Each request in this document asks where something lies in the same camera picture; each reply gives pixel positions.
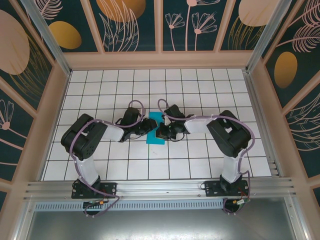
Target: blue block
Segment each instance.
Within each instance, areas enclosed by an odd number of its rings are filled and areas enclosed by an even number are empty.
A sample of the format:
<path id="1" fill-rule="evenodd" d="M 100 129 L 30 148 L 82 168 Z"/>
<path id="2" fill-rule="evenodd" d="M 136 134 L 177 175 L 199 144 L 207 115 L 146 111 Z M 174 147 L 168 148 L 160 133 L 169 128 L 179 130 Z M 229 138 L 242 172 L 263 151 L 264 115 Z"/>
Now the blue block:
<path id="1" fill-rule="evenodd" d="M 151 111 L 149 112 L 149 119 L 153 119 L 156 120 L 158 126 L 160 125 L 160 123 L 163 123 L 164 120 L 162 118 L 162 112 L 157 112 L 157 111 Z M 157 138 L 156 137 L 156 130 L 158 129 L 158 127 L 156 129 L 153 129 L 151 132 L 149 132 L 146 135 L 146 143 L 147 144 L 158 144 L 158 145 L 165 145 L 165 140 L 161 139 L 161 138 Z"/>

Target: purple cable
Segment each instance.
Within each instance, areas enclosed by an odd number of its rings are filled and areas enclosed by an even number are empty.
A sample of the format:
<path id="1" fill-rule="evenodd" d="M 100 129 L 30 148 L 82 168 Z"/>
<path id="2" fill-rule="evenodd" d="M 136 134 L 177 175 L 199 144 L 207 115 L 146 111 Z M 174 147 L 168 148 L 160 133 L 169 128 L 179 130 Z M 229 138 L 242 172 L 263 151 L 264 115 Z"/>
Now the purple cable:
<path id="1" fill-rule="evenodd" d="M 117 198 L 110 206 L 108 206 L 105 210 L 98 212 L 96 215 L 89 215 L 89 214 L 87 213 L 87 209 L 88 209 L 89 207 L 91 207 L 92 205 L 94 205 L 94 204 L 88 205 L 88 206 L 84 209 L 84 213 L 85 213 L 85 215 L 86 215 L 87 217 L 88 217 L 88 216 L 91 216 L 92 218 L 94 218 L 94 217 L 98 217 L 98 216 L 106 213 L 110 208 L 112 208 L 112 207 L 119 201 L 120 197 L 119 197 L 118 195 L 108 194 L 108 193 L 99 191 L 99 190 L 93 188 L 93 187 L 84 179 L 84 177 L 83 177 L 83 176 L 81 175 L 81 173 L 80 173 L 77 159 L 76 159 L 76 157 L 75 157 L 75 155 L 74 155 L 74 153 L 73 153 L 73 149 L 74 149 L 75 143 L 76 143 L 78 137 L 80 136 L 80 134 L 83 132 L 83 130 L 85 130 L 86 127 L 88 127 L 88 126 L 89 126 L 90 124 L 92 124 L 92 123 L 102 122 L 102 123 L 104 123 L 104 124 L 109 124 L 109 125 L 113 125 L 113 126 L 115 126 L 115 127 L 120 127 L 120 128 L 130 128 L 130 127 L 133 127 L 133 126 L 137 125 L 139 122 L 142 121 L 143 117 L 145 116 L 145 114 L 146 114 L 146 109 L 144 108 L 144 105 L 142 104 L 142 102 L 140 102 L 139 100 L 132 100 L 131 102 L 129 102 L 129 106 L 130 106 L 130 104 L 132 104 L 133 102 L 139 103 L 139 104 L 141 105 L 141 109 L 142 109 L 141 116 L 140 116 L 140 118 L 139 118 L 135 123 L 133 123 L 133 124 L 131 124 L 131 125 L 118 125 L 118 124 L 114 124 L 114 123 L 112 123 L 112 122 L 103 121 L 103 120 L 101 120 L 101 119 L 94 119 L 94 120 L 91 120 L 91 121 L 87 122 L 87 123 L 80 129 L 80 131 L 75 135 L 75 137 L 74 137 L 74 139 L 73 139 L 73 141 L 72 141 L 72 143 L 71 143 L 69 153 L 70 153 L 71 158 L 72 158 L 73 161 L 74 161 L 74 167 L 75 167 L 75 170 L 76 170 L 76 172 L 77 172 L 77 174 L 78 174 L 78 176 L 79 176 L 79 179 L 80 179 L 89 189 L 91 189 L 92 191 L 94 191 L 94 192 L 96 192 L 96 193 L 98 193 L 98 194 L 101 194 L 101 195 L 103 195 L 103 196 L 105 196 L 105 197 L 113 197 L 113 198 L 116 197 L 116 198 Z"/>
<path id="2" fill-rule="evenodd" d="M 240 125 L 244 126 L 244 127 L 249 131 L 249 133 L 251 134 L 251 137 L 252 137 L 252 143 L 251 143 L 251 145 L 250 145 L 249 147 L 246 148 L 245 151 L 243 151 L 243 152 L 241 153 L 240 158 L 239 158 L 239 162 L 238 162 L 238 167 L 237 167 L 237 170 L 238 170 L 238 172 L 239 172 L 241 175 L 248 174 L 248 197 L 249 197 L 249 196 L 250 196 L 250 186 L 251 186 L 251 185 L 250 185 L 250 171 L 247 170 L 247 171 L 245 171 L 245 172 L 241 172 L 241 161 L 242 161 L 244 155 L 245 155 L 250 149 L 252 149 L 252 147 L 254 146 L 254 144 L 255 144 L 255 142 L 256 142 L 255 134 L 254 134 L 254 132 L 250 129 L 250 127 L 248 127 L 245 123 L 239 121 L 238 119 L 235 119 L 235 118 L 232 118 L 232 117 L 229 117 L 229 116 L 211 115 L 211 116 L 191 116 L 191 117 L 186 117 L 186 118 L 177 118 L 177 117 L 169 116 L 169 115 L 166 114 L 166 113 L 162 110 L 162 108 L 160 107 L 160 102 L 165 102 L 165 105 L 166 105 L 167 108 L 169 107 L 169 104 L 168 104 L 168 102 L 167 102 L 166 100 L 164 100 L 164 99 L 162 99 L 162 98 L 159 99 L 159 100 L 158 100 L 158 103 L 157 103 L 160 112 L 161 112 L 164 116 L 166 116 L 168 119 L 172 119 L 172 120 L 176 120 L 176 121 L 185 121 L 185 120 L 192 120 L 192 119 L 214 119 L 214 118 L 217 118 L 217 119 L 228 119 L 228 120 L 230 120 L 230 121 L 233 121 L 233 122 L 235 122 L 235 123 L 237 123 L 237 124 L 240 124 Z M 227 201 L 227 198 L 225 198 L 225 199 L 223 200 L 223 211 L 224 211 L 225 213 L 228 213 L 229 210 L 225 208 L 226 201 Z"/>

